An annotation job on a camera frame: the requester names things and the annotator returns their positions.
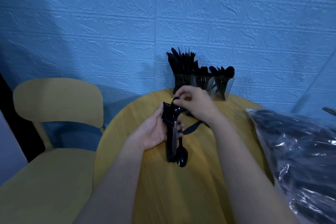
person's right hand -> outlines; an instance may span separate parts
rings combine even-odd
[[[175,97],[180,98],[173,101],[175,105],[187,109],[193,116],[207,124],[210,124],[213,119],[216,119],[221,114],[206,90],[202,90],[199,87],[182,86],[175,93]]]

chair backrest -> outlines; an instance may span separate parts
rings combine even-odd
[[[70,78],[32,79],[13,92],[16,112],[35,122],[75,121],[103,127],[103,97],[97,86]]]

person's left hand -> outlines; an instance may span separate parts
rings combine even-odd
[[[144,150],[149,150],[167,139],[167,126],[162,121],[162,112],[163,103],[160,103],[159,107],[153,112],[153,114],[131,135],[135,140],[141,142]],[[182,129],[183,126],[184,124],[179,125],[178,129]]]

wood grain surface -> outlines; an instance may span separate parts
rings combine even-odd
[[[94,189],[128,135],[163,101],[172,101],[171,89],[142,96],[111,121],[96,152]],[[253,124],[245,111],[261,106],[232,94],[226,102],[215,103],[232,122],[261,169],[271,177]],[[197,120],[184,116],[183,122],[187,128]],[[234,223],[211,129],[201,124],[195,132],[184,136],[183,146],[188,150],[187,165],[183,168],[167,162],[165,143],[144,153],[133,223]]]

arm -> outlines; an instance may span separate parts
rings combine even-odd
[[[183,86],[175,94],[182,106],[210,125],[237,224],[299,221],[262,172],[234,127],[200,88]]]
[[[74,223],[131,223],[142,155],[167,138],[162,110],[163,103],[127,138]]]

